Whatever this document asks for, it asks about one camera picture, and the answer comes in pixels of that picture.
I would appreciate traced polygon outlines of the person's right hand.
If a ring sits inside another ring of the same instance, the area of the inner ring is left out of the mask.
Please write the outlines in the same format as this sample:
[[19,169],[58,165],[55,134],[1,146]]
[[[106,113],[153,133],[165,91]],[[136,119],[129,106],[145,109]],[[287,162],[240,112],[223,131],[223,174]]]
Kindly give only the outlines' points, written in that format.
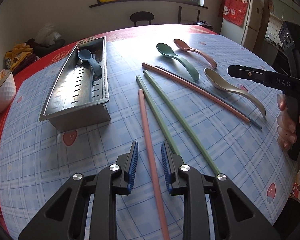
[[277,104],[281,113],[277,117],[278,144],[284,150],[288,151],[296,143],[296,123],[288,114],[286,98],[283,94],[277,95]]

